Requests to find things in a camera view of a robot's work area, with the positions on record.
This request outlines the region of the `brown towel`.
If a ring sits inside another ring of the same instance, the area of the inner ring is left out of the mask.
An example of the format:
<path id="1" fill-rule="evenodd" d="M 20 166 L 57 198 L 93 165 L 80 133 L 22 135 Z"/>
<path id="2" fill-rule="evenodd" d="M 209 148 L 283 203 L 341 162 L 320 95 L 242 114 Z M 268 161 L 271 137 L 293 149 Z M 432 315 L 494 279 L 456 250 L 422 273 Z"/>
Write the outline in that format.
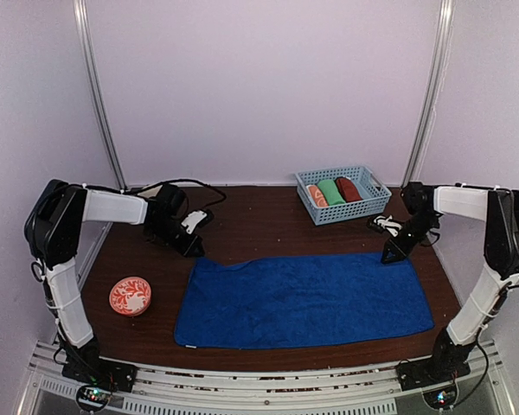
<path id="1" fill-rule="evenodd" d="M 335 180 L 336 187 L 346 203 L 361 201 L 362 197 L 356 185 L 348 178 L 340 176 Z"/>

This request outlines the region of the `light blue plastic basket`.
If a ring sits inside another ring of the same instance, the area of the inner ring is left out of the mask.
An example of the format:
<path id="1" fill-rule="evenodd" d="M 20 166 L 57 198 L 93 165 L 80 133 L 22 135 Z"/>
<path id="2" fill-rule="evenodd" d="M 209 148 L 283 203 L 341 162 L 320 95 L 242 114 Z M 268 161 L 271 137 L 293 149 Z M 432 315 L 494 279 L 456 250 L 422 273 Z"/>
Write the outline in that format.
<path id="1" fill-rule="evenodd" d="M 319 207 L 308 187 L 317 185 L 322 180 L 335 181 L 338 177 L 349 178 L 356 186 L 361 200 Z M 392 194 L 365 166 L 304 171 L 296 173 L 295 179 L 298 196 L 316 226 L 381 214 Z"/>

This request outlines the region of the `blue towel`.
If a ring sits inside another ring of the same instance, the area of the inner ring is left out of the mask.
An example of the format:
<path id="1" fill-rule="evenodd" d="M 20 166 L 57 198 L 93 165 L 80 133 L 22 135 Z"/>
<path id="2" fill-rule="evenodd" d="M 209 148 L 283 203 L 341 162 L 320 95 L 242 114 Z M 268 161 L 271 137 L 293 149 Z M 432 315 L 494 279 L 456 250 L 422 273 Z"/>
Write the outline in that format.
<path id="1" fill-rule="evenodd" d="M 267 350 L 387 340 L 433 329 L 410 261 L 351 253 L 262 258 L 189 274 L 175 342 L 189 348 Z"/>

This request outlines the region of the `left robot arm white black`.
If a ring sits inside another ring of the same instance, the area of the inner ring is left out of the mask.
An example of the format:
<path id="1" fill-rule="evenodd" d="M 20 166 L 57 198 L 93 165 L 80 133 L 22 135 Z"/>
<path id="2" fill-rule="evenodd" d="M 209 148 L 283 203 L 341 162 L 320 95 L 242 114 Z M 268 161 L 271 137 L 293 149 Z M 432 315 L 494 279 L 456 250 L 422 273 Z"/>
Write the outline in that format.
<path id="1" fill-rule="evenodd" d="M 34 258 L 32 268 L 45 289 L 59 336 L 67 349 L 77 354 L 74 371 L 89 384 L 100 383 L 107 375 L 107 366 L 96 356 L 98 342 L 76 281 L 81 228 L 86 222 L 141 226 L 185 258 L 201 257 L 205 251 L 196 231 L 214 215 L 209 204 L 180 215 L 187 195 L 179 185 L 180 180 L 175 179 L 116 190 L 53 179 L 26 220 L 24 236 Z"/>

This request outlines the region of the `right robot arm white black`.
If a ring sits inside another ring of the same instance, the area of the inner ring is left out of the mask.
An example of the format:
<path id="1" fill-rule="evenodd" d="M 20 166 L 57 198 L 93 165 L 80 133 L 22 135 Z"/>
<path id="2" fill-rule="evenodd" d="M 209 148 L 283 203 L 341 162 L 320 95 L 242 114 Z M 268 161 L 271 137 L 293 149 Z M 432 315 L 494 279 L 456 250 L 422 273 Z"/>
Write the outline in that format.
<path id="1" fill-rule="evenodd" d="M 426 363 L 426 374 L 441 382 L 465 361 L 508 293 L 519 289 L 519 189 L 410 182 L 400 196 L 410 214 L 408 220 L 383 215 L 368 220 L 369 228 L 388 234 L 381 255 L 384 265 L 407 259 L 439 228 L 445 215 L 484 223 L 483 263 L 477 282 L 459 313 L 439 334 Z"/>

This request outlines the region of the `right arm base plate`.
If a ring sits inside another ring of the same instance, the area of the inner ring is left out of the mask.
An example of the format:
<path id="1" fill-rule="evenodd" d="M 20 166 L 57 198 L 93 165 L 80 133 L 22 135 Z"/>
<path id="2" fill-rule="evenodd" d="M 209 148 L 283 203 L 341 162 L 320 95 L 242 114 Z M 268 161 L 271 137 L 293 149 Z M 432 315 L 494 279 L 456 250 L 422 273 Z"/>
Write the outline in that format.
<path id="1" fill-rule="evenodd" d="M 437 371 L 433 368 L 430 357 L 416 361 L 401 361 L 395 370 L 402 391 L 451 382 L 457 377 L 471 373 L 471 368 L 466 362 L 459 363 L 453 368 Z"/>

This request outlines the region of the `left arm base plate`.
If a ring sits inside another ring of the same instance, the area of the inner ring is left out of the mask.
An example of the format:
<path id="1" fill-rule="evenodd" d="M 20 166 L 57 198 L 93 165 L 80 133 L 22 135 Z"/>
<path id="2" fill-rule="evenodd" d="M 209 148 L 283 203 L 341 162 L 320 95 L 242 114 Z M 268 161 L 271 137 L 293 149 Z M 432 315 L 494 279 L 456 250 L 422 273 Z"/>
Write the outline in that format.
<path id="1" fill-rule="evenodd" d="M 97 386 L 109 392 L 132 391 L 138 369 L 128 363 L 98 358 L 97 363 L 89 364 L 72 354 L 67 356 L 61 374 L 71 380 Z"/>

